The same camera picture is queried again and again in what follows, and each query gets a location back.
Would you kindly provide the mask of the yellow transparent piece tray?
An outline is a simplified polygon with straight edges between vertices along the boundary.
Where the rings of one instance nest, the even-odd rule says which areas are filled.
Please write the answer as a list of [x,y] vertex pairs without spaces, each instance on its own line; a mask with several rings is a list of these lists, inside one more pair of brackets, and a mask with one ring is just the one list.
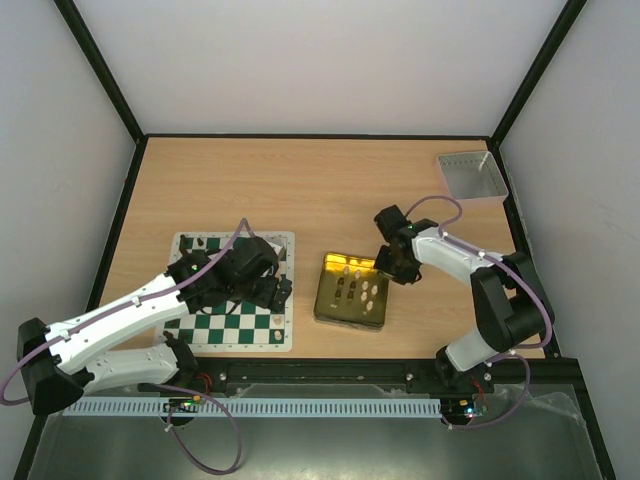
[[380,331],[386,323],[389,279],[374,263],[373,258],[326,253],[313,309],[315,320]]

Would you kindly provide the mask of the green white chess board mat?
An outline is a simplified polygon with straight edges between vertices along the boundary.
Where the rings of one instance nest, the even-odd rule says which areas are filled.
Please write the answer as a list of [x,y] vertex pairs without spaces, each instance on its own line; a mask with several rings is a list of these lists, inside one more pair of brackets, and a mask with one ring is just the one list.
[[[283,247],[276,276],[294,281],[295,234],[291,231],[258,231],[257,235]],[[193,250],[221,249],[232,232],[177,232],[174,235],[169,263]],[[293,344],[294,294],[284,303],[282,312],[256,306],[243,300],[237,307],[227,301],[213,309],[172,319],[158,325],[154,343],[166,340],[166,331],[184,340],[195,356],[221,353],[286,353]]]

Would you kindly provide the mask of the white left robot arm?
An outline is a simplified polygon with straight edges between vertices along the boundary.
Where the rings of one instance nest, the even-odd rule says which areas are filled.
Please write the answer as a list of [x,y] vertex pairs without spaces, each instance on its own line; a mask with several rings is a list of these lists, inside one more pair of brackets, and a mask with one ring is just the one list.
[[186,340],[164,332],[146,349],[117,350],[143,331],[228,302],[281,313],[292,283],[278,270],[277,238],[230,239],[221,248],[184,250],[138,290],[70,320],[33,318],[18,330],[17,359],[36,415],[59,412],[83,395],[151,383],[188,387],[199,370]]

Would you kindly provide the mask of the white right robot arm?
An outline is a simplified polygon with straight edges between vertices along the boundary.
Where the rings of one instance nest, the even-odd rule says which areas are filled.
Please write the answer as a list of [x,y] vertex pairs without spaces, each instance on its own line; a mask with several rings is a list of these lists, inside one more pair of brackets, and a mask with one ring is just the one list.
[[400,285],[414,284],[427,265],[471,289],[475,326],[436,354],[443,389],[460,390],[476,367],[506,357],[536,335],[542,345],[550,341],[554,314],[529,256],[482,250],[432,220],[410,221],[396,205],[381,210],[374,223],[385,241],[374,264],[379,273]]

